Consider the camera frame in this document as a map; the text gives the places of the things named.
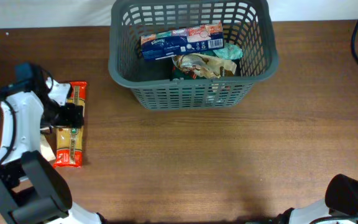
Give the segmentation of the San Remo spaghetti packet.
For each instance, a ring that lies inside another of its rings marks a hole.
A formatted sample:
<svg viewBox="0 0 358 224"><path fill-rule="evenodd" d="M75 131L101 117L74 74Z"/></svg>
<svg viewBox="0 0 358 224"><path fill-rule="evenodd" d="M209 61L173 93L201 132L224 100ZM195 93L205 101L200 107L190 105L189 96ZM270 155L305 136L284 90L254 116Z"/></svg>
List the San Remo spaghetti packet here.
<svg viewBox="0 0 358 224"><path fill-rule="evenodd" d="M73 92L67 98L67 103L80 106L81 115L85 114L86 87L85 81L70 82ZM80 128L60 128L57 130L57 150L53 167L75 167L83 165L83 132Z"/></svg>

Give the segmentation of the beige powder pouch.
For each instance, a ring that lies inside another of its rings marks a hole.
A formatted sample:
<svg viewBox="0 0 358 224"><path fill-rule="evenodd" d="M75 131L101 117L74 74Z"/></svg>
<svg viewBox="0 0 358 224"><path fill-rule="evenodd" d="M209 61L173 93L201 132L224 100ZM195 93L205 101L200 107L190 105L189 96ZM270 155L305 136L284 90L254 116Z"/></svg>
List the beige powder pouch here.
<svg viewBox="0 0 358 224"><path fill-rule="evenodd" d="M47 161L54 161L56 159L52 147L43 134L40 135L40 153Z"/></svg>

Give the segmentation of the Kleenex tissue multipack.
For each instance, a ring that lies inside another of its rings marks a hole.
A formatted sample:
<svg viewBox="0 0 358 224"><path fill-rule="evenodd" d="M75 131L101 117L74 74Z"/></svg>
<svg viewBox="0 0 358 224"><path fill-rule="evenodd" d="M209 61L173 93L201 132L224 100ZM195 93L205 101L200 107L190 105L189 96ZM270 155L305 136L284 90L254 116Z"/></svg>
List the Kleenex tissue multipack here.
<svg viewBox="0 0 358 224"><path fill-rule="evenodd" d="M221 22L143 35L140 38L145 60L200 53L224 47Z"/></svg>

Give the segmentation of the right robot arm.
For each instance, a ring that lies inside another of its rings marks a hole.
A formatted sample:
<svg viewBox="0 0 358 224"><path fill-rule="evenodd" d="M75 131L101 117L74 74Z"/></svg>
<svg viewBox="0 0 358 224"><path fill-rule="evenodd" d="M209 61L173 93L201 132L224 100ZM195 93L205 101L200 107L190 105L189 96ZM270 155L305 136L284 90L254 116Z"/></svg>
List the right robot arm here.
<svg viewBox="0 0 358 224"><path fill-rule="evenodd" d="M274 224L358 223L358 180L338 174L330 181L323 199L303 208L289 208Z"/></svg>

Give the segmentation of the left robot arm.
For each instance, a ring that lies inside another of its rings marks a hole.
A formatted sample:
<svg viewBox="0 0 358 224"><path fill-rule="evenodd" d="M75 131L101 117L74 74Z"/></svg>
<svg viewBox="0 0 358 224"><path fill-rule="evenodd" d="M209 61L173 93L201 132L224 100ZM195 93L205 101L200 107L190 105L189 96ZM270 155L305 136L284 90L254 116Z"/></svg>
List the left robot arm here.
<svg viewBox="0 0 358 224"><path fill-rule="evenodd" d="M41 130L80 129L84 107L66 100L73 87L33 63L15 67L0 89L0 214L7 223L105 223L72 199L65 179L41 153Z"/></svg>

